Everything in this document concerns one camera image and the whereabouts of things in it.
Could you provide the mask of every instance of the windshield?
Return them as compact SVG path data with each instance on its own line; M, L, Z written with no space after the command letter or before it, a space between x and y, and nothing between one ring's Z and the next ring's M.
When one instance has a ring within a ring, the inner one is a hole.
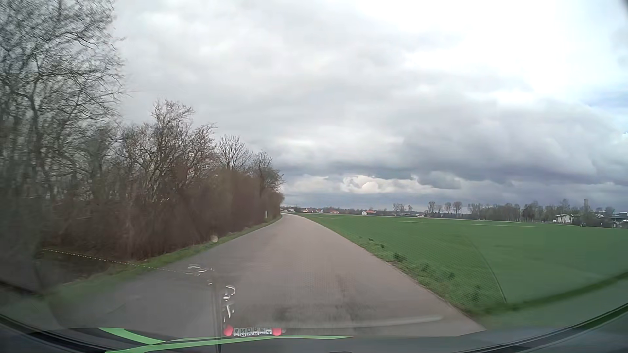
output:
M621 307L625 15L0 0L0 315L523 338Z

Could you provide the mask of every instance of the crop field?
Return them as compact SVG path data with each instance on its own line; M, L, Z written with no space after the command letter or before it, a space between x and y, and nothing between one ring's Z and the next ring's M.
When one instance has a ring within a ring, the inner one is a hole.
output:
M303 216L393 263L471 314L575 293L628 271L628 231L622 229L419 217Z

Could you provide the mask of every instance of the road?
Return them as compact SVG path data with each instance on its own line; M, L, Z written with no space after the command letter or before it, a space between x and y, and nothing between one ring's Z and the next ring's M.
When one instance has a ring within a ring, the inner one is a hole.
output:
M166 269L215 268L237 288L235 327L289 334L462 335L484 330L396 268L297 215ZM190 275L151 271L89 301L51 303L64 326L123 327L203 337L214 324L206 287Z

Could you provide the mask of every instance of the cloud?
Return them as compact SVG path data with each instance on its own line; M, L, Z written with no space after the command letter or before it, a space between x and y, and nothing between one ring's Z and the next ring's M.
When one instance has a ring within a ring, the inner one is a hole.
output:
M273 155L289 203L628 207L626 121L589 106L625 77L617 6L489 1L460 17L451 4L395 3L120 2L123 113L190 104L198 123Z

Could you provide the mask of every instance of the house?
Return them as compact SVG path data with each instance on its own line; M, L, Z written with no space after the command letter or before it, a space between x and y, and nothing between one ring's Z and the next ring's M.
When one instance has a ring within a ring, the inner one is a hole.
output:
M606 228L626 228L628 225L628 215L625 212L605 215L600 219L600 225Z
M573 221L573 216L570 214L556 215L556 223L571 224L572 221Z

